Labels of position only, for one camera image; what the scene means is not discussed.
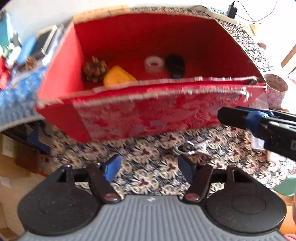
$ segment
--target red box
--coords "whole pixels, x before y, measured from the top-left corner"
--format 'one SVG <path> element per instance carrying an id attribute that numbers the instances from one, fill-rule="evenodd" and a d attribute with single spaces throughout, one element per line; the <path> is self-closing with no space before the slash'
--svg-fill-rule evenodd
<path id="1" fill-rule="evenodd" d="M 176 53 L 183 79 L 148 74 L 144 59 Z M 92 56 L 119 65 L 137 82 L 115 88 L 85 83 Z M 159 134 L 219 124 L 222 106 L 247 106 L 264 92 L 263 77 L 247 54 L 213 19 L 126 13 L 71 24 L 38 93 L 37 111 L 79 142 Z"/>

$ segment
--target black disc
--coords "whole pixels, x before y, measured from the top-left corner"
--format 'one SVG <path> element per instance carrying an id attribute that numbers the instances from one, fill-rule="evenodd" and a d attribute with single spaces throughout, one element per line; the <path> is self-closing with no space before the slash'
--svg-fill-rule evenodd
<path id="1" fill-rule="evenodd" d="M 212 194 L 208 215 L 222 228 L 256 234 L 278 228 L 286 215 L 285 203 L 261 184 L 239 183 Z"/>
<path id="2" fill-rule="evenodd" d="M 67 183 L 51 183 L 26 195 L 18 205 L 18 216 L 31 233 L 56 236 L 86 226 L 98 208 L 97 200 L 86 191 Z"/>

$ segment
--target white wall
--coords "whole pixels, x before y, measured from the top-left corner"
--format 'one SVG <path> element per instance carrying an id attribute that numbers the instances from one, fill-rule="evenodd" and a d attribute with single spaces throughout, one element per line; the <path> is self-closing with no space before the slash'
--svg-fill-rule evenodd
<path id="1" fill-rule="evenodd" d="M 241 0 L 254 20 L 269 14 L 276 0 Z M 24 41 L 29 35 L 52 24 L 69 20 L 74 14 L 100 7 L 128 4 L 143 5 L 205 5 L 227 11 L 232 0 L 11 0 L 5 7 L 12 26 Z M 239 3 L 238 14 L 249 16 Z M 296 2 L 278 0 L 274 12 L 260 21 L 263 23 L 263 42 L 272 52 L 272 57 L 281 61 L 296 44 Z"/>

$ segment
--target white logo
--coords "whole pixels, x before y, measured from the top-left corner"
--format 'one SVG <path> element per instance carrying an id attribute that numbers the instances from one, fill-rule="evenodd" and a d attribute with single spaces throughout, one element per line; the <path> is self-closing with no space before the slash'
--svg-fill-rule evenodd
<path id="1" fill-rule="evenodd" d="M 147 201 L 154 202 L 156 199 L 154 197 L 147 198 Z"/>
<path id="2" fill-rule="evenodd" d="M 296 141 L 292 140 L 290 149 L 296 150 Z"/>

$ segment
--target white tape roll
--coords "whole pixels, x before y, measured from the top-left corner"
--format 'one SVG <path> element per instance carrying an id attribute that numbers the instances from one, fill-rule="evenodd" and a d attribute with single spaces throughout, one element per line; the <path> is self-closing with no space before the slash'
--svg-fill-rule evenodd
<path id="1" fill-rule="evenodd" d="M 144 60 L 145 70 L 150 73 L 159 73 L 163 71 L 164 61 L 158 56 L 149 56 Z"/>

